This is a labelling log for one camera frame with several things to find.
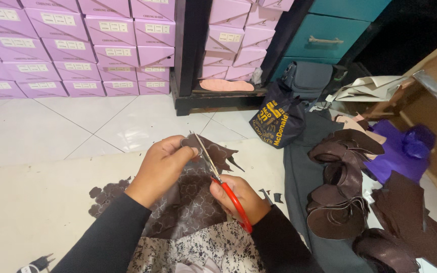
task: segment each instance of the scissors blade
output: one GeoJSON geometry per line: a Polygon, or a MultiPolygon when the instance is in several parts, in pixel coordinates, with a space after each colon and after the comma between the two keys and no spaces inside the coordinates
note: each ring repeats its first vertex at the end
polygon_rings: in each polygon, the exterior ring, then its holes
{"type": "Polygon", "coordinates": [[[219,171],[217,170],[217,168],[215,167],[214,163],[212,162],[212,158],[210,158],[210,155],[208,154],[207,150],[205,149],[205,145],[203,145],[202,140],[200,140],[200,138],[198,137],[198,135],[195,132],[193,132],[193,134],[195,135],[195,137],[197,138],[198,142],[200,143],[200,146],[202,147],[202,150],[203,150],[202,154],[205,155],[205,160],[210,164],[210,167],[212,169],[213,174],[218,179],[218,181],[220,183],[222,183],[222,180],[219,177],[219,171]]]}

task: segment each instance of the stack of shoe boxes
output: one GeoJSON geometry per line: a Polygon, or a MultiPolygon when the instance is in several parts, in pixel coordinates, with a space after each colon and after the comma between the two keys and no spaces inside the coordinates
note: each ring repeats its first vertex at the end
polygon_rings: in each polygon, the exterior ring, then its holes
{"type": "Polygon", "coordinates": [[[0,99],[168,94],[174,19],[175,0],[0,0],[0,99]]]}
{"type": "Polygon", "coordinates": [[[293,0],[214,0],[200,79],[249,81],[293,0]]]}

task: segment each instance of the teal drawer cabinet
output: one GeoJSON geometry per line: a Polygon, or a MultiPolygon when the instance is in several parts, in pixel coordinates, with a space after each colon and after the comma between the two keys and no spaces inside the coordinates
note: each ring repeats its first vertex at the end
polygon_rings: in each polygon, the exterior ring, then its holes
{"type": "Polygon", "coordinates": [[[277,78],[280,78],[284,70],[292,61],[336,65],[340,59],[283,57],[278,65],[278,68],[276,69],[276,72],[272,76],[271,81],[274,82],[277,78]]]}
{"type": "Polygon", "coordinates": [[[308,14],[285,56],[342,58],[369,25],[366,21],[308,14]],[[310,41],[312,37],[320,41],[310,41]]]}
{"type": "Polygon", "coordinates": [[[374,21],[391,0],[316,0],[309,12],[374,21]]]}

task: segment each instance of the mcdonald's bag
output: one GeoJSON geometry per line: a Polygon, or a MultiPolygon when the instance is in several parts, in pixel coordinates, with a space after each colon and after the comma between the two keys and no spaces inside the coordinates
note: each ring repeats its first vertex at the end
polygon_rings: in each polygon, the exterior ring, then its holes
{"type": "Polygon", "coordinates": [[[305,129],[304,106],[299,97],[293,98],[288,86],[277,80],[249,124],[262,141],[280,149],[293,142],[305,129]]]}

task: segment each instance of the red scissors handle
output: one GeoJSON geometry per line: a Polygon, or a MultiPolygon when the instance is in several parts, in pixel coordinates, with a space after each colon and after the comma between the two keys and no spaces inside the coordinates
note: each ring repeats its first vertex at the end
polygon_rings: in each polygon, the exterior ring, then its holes
{"type": "Polygon", "coordinates": [[[239,199],[237,196],[235,196],[234,192],[230,189],[229,185],[227,183],[220,183],[217,179],[214,177],[211,177],[212,181],[222,186],[222,189],[225,190],[225,193],[229,196],[230,200],[234,204],[235,209],[240,215],[240,218],[242,218],[242,222],[240,223],[240,226],[247,232],[252,233],[252,225],[251,222],[249,222],[249,218],[247,218],[246,211],[242,207],[242,205],[239,202],[239,199]]]}

